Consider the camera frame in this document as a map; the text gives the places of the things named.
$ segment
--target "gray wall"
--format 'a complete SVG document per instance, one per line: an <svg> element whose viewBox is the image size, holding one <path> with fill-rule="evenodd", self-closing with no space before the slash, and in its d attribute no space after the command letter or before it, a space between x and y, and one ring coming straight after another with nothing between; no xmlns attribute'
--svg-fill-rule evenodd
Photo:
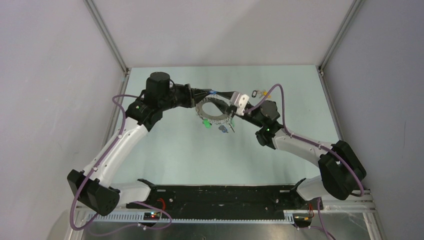
<svg viewBox="0 0 424 240"><path fill-rule="evenodd" d="M390 240L422 239L424 1L366 1L324 70Z"/></svg>
<svg viewBox="0 0 424 240"><path fill-rule="evenodd" d="M0 239L60 239L123 75L82 0L2 1L0 23Z"/></svg>

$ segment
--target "gray ring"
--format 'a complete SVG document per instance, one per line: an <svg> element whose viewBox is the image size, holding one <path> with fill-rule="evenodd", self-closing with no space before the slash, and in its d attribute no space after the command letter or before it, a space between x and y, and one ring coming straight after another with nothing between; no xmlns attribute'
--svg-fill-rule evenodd
<svg viewBox="0 0 424 240"><path fill-rule="evenodd" d="M228 115L227 114L221 114L219 116L212 116L207 114L204 110L203 110L203 105L206 103L213 103L210 99L212 99L211 97L205 97L203 98L203 100L201 100L198 104L196 104L196 112L205 119L209 119L209 120L213 120L213 121L222 121L222 120L226 120L228 119Z"/></svg>

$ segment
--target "blue object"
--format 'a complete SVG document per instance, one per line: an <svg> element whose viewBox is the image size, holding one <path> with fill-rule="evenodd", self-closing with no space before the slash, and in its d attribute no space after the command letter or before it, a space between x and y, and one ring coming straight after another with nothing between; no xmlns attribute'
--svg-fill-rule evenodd
<svg viewBox="0 0 424 240"><path fill-rule="evenodd" d="M228 129L224 125L219 126L218 129L221 130L223 133L228 133Z"/></svg>

